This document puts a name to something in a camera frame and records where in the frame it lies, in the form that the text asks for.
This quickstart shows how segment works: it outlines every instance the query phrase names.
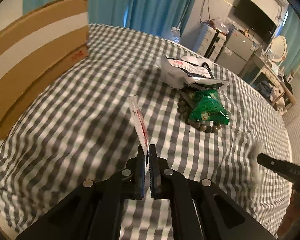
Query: wall-mounted black tv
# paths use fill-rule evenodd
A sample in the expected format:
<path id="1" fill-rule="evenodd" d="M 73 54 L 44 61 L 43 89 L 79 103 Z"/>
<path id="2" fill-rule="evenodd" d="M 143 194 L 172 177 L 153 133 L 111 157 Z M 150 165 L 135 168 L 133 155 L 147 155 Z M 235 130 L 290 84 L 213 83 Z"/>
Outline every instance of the wall-mounted black tv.
<path id="1" fill-rule="evenodd" d="M 275 23 L 251 0 L 240 0 L 234 16 L 248 25 L 266 43 L 271 40 L 277 26 Z"/>

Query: silver rivet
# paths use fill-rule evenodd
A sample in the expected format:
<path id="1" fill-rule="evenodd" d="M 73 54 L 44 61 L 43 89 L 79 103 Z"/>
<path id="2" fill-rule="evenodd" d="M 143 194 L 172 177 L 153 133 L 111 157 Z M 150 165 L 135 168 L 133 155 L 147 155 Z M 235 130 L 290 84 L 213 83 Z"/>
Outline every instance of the silver rivet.
<path id="1" fill-rule="evenodd" d="M 166 174 L 166 175 L 172 175 L 173 174 L 173 170 L 172 169 L 165 169 L 163 171 L 163 173 Z"/>
<path id="2" fill-rule="evenodd" d="M 84 187 L 91 187 L 93 185 L 93 180 L 91 179 L 86 179 L 84 182 L 83 182 L 83 186 Z"/>
<path id="3" fill-rule="evenodd" d="M 211 186 L 211 180 L 210 179 L 203 179 L 201 181 L 201 184 L 204 185 L 205 187 L 210 187 Z"/>
<path id="4" fill-rule="evenodd" d="M 131 171 L 125 169 L 125 170 L 121 171 L 121 174 L 122 174 L 123 176 L 130 176 L 130 175 L 131 175 Z"/>

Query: cardboard box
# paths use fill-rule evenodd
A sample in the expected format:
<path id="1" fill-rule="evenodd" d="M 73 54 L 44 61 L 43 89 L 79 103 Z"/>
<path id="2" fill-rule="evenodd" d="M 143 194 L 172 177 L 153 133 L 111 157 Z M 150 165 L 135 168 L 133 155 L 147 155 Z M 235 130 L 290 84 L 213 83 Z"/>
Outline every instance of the cardboard box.
<path id="1" fill-rule="evenodd" d="M 56 0 L 0 32 L 0 139 L 44 89 L 87 56 L 87 0 Z"/>

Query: green plastic wrapper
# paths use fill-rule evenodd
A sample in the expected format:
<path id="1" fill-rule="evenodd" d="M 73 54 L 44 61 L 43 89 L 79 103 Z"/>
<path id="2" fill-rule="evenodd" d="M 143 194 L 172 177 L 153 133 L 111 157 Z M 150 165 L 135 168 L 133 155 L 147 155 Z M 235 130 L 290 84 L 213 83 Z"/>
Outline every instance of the green plastic wrapper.
<path id="1" fill-rule="evenodd" d="M 218 91 L 214 89 L 197 91 L 194 93 L 193 100 L 196 106 L 189 115 L 190 120 L 229 123 L 229 114 L 220 102 Z"/>

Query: black and white gingham fabric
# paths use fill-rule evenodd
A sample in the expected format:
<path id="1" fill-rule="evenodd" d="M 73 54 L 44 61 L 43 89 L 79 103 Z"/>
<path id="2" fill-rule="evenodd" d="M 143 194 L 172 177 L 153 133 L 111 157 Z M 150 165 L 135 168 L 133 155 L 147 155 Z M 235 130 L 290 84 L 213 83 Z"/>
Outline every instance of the black and white gingham fabric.
<path id="1" fill-rule="evenodd" d="M 160 79 L 157 59 L 193 55 L 156 36 L 121 27 L 90 25 L 90 55 L 53 82 L 0 141 L 0 211 L 23 231 L 85 179 L 123 169 L 138 150 L 127 96 L 138 95 L 150 143 L 186 178 L 210 178 L 275 234 L 288 205 L 290 185 L 262 168 L 253 190 L 251 150 L 289 160 L 281 117 L 249 85 L 214 65 L 230 81 L 220 93 L 230 124 L 217 134 L 186 125 L 177 113 L 179 94 Z M 127 201 L 122 239 L 172 239 L 168 201 Z"/>

